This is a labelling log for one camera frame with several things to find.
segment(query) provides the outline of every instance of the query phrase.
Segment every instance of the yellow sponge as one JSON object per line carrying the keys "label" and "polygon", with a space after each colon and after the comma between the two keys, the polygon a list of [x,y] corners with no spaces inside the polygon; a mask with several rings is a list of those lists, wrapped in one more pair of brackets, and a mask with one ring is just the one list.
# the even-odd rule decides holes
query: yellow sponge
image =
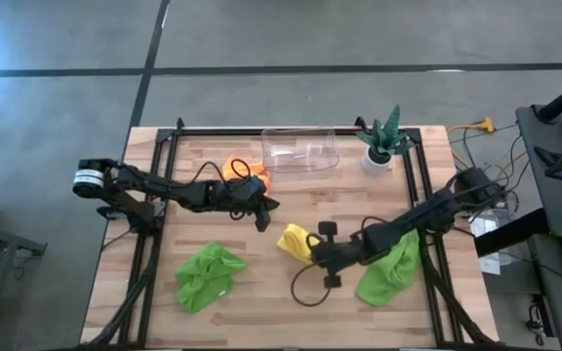
{"label": "yellow sponge", "polygon": [[[307,264],[311,263],[311,250],[307,246],[308,234],[309,232],[301,227],[295,224],[289,224],[283,232],[281,239],[277,242],[277,247]],[[309,244],[312,247],[319,242],[320,240],[316,237],[309,237]]]}

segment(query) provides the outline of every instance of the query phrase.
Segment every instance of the white pot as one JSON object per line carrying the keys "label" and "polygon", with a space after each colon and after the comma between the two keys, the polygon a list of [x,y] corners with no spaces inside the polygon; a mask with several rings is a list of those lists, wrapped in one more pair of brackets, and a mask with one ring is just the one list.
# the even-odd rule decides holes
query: white pot
{"label": "white pot", "polygon": [[393,156],[389,157],[389,161],[385,162],[384,164],[379,164],[368,156],[368,150],[370,150],[370,146],[366,147],[366,152],[363,154],[363,160],[361,161],[361,165],[363,166],[363,170],[372,176],[377,176],[384,173],[391,164],[391,160],[393,160]]}

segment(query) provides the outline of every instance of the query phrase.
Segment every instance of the potted plant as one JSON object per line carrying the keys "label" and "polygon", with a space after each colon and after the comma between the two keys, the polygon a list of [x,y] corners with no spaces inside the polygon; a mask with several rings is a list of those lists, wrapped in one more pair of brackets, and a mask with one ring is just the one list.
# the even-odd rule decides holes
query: potted plant
{"label": "potted plant", "polygon": [[357,133],[368,144],[363,156],[362,166],[370,175],[378,175],[389,168],[394,155],[400,155],[409,149],[407,135],[398,133],[400,106],[396,105],[384,125],[375,119],[372,130]]}

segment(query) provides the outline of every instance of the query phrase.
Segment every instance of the artificial plant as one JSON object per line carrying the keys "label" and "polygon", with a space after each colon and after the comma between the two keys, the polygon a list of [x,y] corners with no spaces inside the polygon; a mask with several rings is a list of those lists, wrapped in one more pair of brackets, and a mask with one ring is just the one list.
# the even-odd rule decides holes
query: artificial plant
{"label": "artificial plant", "polygon": [[384,125],[375,118],[372,131],[357,133],[357,136],[370,145],[372,152],[381,157],[400,155],[409,149],[407,135],[398,133],[400,122],[400,105],[396,105]]}

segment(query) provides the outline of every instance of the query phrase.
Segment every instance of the yellow cloth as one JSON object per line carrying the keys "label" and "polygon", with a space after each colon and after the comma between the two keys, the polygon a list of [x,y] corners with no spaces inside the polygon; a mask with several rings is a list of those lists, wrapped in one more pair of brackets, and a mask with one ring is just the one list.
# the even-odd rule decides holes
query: yellow cloth
{"label": "yellow cloth", "polygon": [[[235,162],[233,164],[233,168],[241,176],[237,175],[233,171],[233,169],[231,169],[231,161],[233,161],[233,160],[235,160],[235,157],[229,156],[229,158],[226,159],[226,162],[224,162],[224,165],[222,165],[222,176],[226,180],[239,178],[239,177],[245,176],[249,173],[249,170],[247,170],[246,167],[244,167],[244,165],[241,162]],[[264,194],[267,195],[268,192],[270,191],[270,177],[268,176],[268,173],[265,171],[265,167],[263,166],[263,162],[257,162],[257,163],[254,163],[254,164],[249,164],[249,169],[251,170],[252,176],[257,176],[261,181],[263,181],[263,184],[265,185],[265,193]]]}
{"label": "yellow cloth", "polygon": [[[277,242],[277,247],[307,264],[311,263],[311,250],[307,246],[307,234],[309,232],[301,227],[289,224],[283,232],[281,239]],[[309,244],[312,247],[319,242],[320,240],[317,238],[309,237]]]}

